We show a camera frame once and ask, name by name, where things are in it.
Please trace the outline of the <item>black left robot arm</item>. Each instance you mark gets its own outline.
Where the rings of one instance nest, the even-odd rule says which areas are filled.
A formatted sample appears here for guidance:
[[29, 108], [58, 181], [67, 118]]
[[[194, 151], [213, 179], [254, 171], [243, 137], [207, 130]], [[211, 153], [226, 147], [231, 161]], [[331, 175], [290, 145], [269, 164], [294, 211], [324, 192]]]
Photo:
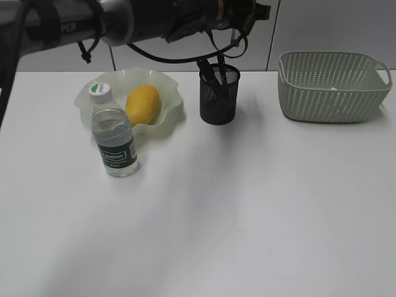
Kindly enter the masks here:
[[75, 43], [85, 62], [103, 41], [140, 51], [137, 42], [167, 43], [196, 33], [233, 29], [247, 41], [271, 8], [256, 1], [2, 1], [1, 112], [5, 113], [22, 56]]

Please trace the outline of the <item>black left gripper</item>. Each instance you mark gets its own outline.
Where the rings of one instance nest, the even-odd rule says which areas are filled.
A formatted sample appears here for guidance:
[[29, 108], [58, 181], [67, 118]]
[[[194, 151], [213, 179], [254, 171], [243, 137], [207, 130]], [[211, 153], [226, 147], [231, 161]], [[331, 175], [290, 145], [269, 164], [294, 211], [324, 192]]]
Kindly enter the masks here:
[[270, 6], [254, 0], [218, 1], [218, 30], [235, 29], [250, 34], [257, 21], [270, 19]]

